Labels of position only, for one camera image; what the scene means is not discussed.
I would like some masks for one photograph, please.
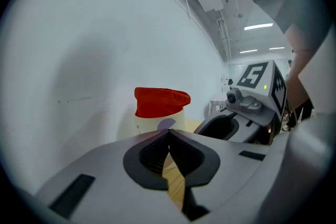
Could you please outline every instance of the ceiling light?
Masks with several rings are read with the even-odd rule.
[[[241,51],[240,53],[241,53],[241,54],[244,54],[244,53],[246,53],[246,52],[252,52],[252,51],[257,51],[257,50],[245,50],[245,51]]]
[[[279,50],[279,49],[284,49],[285,47],[278,47],[278,48],[269,48],[270,50]]]
[[[263,27],[271,27],[273,23],[271,24],[263,24],[263,25],[252,25],[252,26],[246,26],[244,30],[250,30],[250,29],[256,29],[256,28],[263,28]]]

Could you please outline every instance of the ceiling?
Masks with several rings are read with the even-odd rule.
[[[252,0],[229,0],[220,12],[207,12],[212,22],[222,15],[227,26],[231,58],[239,57],[240,51],[257,49],[255,54],[269,52],[269,48],[290,45],[274,21]],[[246,26],[273,23],[272,27],[244,30]],[[220,54],[225,55],[223,43],[218,44]]]

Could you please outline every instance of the wooden surface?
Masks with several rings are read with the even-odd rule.
[[[185,120],[189,132],[193,133],[196,128],[202,123],[202,121]],[[176,205],[176,207],[182,211],[183,199],[184,199],[184,177],[180,173],[177,165],[175,164],[172,156],[168,154],[164,165],[162,177],[168,180],[168,195]]]

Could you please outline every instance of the camera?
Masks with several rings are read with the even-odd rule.
[[[233,88],[226,93],[226,96],[230,107],[233,109],[239,109],[239,101],[242,98],[240,90],[238,88]]]

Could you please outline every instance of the red lid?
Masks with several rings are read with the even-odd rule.
[[[140,118],[159,118],[180,112],[190,104],[189,94],[161,88],[141,88],[134,91],[138,101],[135,115]]]

